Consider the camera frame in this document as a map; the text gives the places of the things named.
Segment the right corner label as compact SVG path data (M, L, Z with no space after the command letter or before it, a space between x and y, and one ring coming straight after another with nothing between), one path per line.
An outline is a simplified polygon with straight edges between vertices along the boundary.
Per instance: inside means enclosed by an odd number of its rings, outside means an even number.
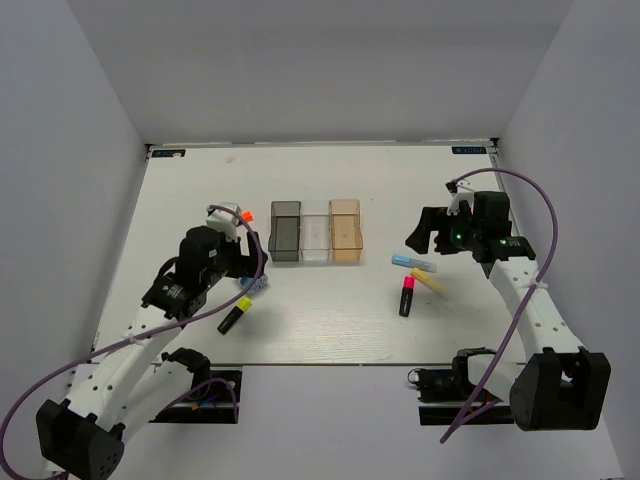
M454 155L486 155L487 149L484 146L452 146Z

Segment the blue tape roll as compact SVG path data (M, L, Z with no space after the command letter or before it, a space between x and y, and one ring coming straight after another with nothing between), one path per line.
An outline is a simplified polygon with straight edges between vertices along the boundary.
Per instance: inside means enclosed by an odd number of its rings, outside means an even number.
M250 277L241 277L239 284L246 291L247 296L252 296L264 290L268 286L268 276L263 274L257 280Z

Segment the orange cap highlighter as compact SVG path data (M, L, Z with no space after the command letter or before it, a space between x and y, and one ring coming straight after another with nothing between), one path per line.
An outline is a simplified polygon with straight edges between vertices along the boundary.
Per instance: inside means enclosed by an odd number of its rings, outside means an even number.
M243 211L241 218L245 223L251 223L254 220L254 216L251 211Z

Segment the corner label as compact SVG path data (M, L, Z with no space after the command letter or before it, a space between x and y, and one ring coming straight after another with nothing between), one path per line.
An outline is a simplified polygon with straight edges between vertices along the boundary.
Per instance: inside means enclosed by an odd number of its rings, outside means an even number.
M452 146L454 155L486 155L487 149L484 146Z
M151 152L152 158L181 158L185 155L185 149L155 149Z

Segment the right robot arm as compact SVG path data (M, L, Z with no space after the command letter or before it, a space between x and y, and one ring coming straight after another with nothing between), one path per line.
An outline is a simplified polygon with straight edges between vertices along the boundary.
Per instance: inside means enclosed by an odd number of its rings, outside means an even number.
M611 375L602 353L590 352L562 319L537 279L529 241L511 232L510 200L502 192L458 193L448 207L425 207L405 244L418 254L471 253L511 315L524 364L497 360L496 351L471 348L452 361L451 384L461 397L480 392L508 404L523 431L593 430Z

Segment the yellow cap highlighter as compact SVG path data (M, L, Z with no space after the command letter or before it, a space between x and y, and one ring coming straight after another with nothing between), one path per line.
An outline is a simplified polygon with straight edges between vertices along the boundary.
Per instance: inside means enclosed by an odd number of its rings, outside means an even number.
M226 335L237 321L251 308L252 301L249 297L242 297L232 310L225 316L217 327L221 335Z

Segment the grey transparent container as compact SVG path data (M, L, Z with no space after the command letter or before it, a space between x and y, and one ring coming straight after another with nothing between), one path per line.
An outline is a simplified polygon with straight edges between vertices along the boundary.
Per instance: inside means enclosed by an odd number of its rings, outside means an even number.
M273 262L300 259L300 201L271 202L271 230L268 249Z

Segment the pale yellow pen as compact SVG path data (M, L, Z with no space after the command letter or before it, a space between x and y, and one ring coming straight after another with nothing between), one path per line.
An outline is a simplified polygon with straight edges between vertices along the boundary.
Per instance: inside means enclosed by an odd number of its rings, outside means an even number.
M448 289L439 281L435 280L429 273L419 268L412 268L411 276L423 286L443 298L449 297Z

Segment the clear transparent container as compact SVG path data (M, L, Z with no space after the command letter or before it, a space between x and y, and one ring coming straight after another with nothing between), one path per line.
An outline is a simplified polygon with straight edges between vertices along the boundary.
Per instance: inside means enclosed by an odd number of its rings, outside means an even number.
M304 263L324 264L329 260L329 202L301 204L300 250Z

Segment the pink cap highlighter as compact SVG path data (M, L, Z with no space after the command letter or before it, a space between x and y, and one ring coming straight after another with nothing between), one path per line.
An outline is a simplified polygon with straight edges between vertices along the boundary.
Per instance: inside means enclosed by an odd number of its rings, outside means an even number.
M399 315L403 318L407 318L410 315L414 289L415 278L413 276L406 276L403 280L399 303Z

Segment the left corner label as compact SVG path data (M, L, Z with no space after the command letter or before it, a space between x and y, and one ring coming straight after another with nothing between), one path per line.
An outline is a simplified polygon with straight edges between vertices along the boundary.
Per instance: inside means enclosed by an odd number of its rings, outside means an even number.
M152 158L181 158L185 155L185 149L155 149L151 152Z

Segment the amber transparent container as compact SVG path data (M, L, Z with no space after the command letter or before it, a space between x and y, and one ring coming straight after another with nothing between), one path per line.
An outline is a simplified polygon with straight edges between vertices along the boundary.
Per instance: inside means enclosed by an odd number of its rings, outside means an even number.
M329 208L333 262L359 262L363 249L360 202L356 199L332 199Z

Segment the light blue pen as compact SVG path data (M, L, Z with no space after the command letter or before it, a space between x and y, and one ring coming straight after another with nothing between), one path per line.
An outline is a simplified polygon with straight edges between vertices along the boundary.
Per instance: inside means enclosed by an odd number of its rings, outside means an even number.
M391 263L396 266L409 268L409 269L419 269L425 272L436 273L437 265L432 262L428 262L425 260L420 260L404 255L394 254L391 257Z

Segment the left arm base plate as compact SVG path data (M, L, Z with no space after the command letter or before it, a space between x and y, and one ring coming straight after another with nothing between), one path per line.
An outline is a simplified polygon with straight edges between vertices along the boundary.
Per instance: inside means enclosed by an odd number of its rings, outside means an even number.
M228 388L220 382L203 387L197 393L162 410L151 420L157 424L228 424L237 423L240 413L240 396L242 386L241 370L212 370L211 376L225 380L233 387L236 402Z

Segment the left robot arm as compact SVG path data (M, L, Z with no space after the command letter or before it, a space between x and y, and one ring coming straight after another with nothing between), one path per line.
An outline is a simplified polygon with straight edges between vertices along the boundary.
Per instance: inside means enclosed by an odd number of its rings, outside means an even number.
M187 231L177 256L159 269L123 339L100 350L101 361L63 400L36 413L45 459L79 479L107 479L126 443L163 410L207 398L214 385L234 389L211 372L202 353L168 345L194 321L222 279L259 278L267 260L255 231L243 254L234 224Z

